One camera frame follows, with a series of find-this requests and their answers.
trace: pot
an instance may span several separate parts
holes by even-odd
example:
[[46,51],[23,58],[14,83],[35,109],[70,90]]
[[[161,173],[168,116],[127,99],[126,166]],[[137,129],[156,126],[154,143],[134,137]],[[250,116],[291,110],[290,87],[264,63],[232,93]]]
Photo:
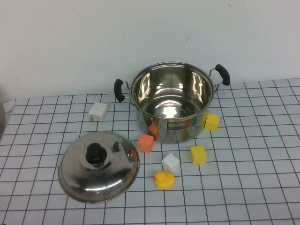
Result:
[[[223,78],[215,85],[210,78],[216,70]],[[126,97],[117,79],[114,94],[119,102]],[[129,102],[136,108],[143,133],[158,142],[181,143],[195,138],[203,128],[203,114],[219,85],[230,85],[228,71],[216,65],[207,75],[203,70],[181,62],[163,62],[142,70],[132,82]]]

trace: rubber duck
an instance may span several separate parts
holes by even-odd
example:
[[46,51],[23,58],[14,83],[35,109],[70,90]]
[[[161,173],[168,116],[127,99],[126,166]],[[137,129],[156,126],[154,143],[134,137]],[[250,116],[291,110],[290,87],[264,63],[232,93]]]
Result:
[[173,174],[165,171],[159,171],[153,177],[156,187],[160,189],[169,189],[174,185],[175,177]]

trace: white tablecloth with black grid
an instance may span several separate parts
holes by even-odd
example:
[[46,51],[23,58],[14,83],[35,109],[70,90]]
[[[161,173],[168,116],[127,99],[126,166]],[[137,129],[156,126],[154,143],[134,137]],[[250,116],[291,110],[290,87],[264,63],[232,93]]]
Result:
[[[220,88],[208,110],[221,116],[217,132],[139,152],[134,184],[100,204],[68,197],[58,165],[73,141],[94,131],[117,133],[136,146],[135,108],[105,93],[17,100],[0,141],[0,223],[299,225],[300,79]],[[88,120],[95,101],[109,105],[103,122]],[[191,164],[194,145],[205,146],[206,164]],[[163,191],[152,176],[169,153],[181,165],[175,185]]]

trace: orange cube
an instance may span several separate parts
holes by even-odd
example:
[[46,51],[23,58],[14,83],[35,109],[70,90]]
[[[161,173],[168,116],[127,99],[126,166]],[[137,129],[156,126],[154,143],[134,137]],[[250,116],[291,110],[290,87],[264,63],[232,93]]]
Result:
[[137,141],[137,149],[145,153],[150,153],[154,146],[154,137],[142,134]]
[[149,135],[154,137],[154,140],[158,139],[158,135],[159,135],[159,128],[158,126],[155,124],[155,122],[152,122],[151,125],[148,127],[148,133]]

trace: white block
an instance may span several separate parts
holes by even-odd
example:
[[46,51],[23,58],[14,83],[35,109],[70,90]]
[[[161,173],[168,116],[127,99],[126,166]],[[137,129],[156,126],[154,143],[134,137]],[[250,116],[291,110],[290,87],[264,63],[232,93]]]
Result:
[[108,111],[108,104],[95,102],[89,111],[90,121],[103,121]]
[[179,165],[179,159],[177,159],[176,156],[174,156],[172,153],[170,153],[163,159],[164,168],[166,168],[170,172],[176,170],[179,167]]

